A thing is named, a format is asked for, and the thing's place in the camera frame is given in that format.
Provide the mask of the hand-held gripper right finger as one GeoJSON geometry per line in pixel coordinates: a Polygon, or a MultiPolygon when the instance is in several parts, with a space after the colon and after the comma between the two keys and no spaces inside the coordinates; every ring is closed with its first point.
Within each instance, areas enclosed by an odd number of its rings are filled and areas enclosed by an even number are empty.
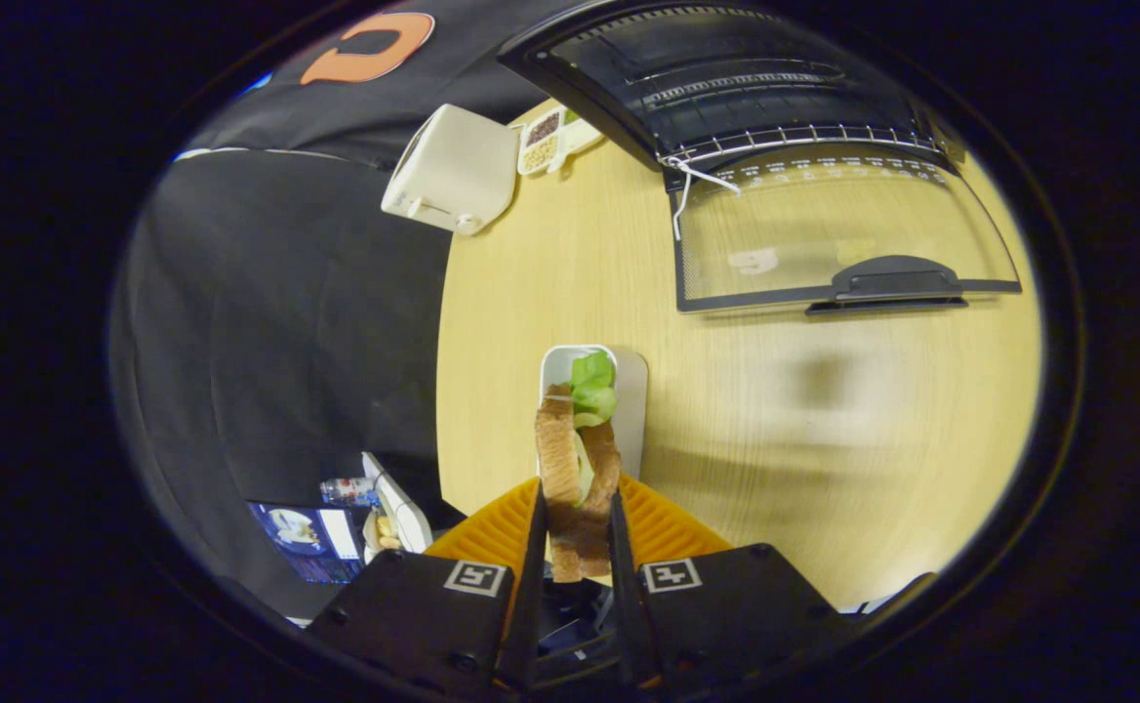
{"type": "Polygon", "coordinates": [[[621,681],[638,690],[754,690],[817,677],[855,633],[769,543],[734,547],[622,476],[609,551],[621,681]]]}

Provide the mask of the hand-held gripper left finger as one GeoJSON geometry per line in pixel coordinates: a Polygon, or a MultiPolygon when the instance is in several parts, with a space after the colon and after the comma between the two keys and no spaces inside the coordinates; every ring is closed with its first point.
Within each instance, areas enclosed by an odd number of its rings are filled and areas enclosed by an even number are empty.
{"type": "Polygon", "coordinates": [[[420,697],[521,697],[536,673],[545,537],[534,477],[425,551],[380,553],[307,635],[420,697]]]}

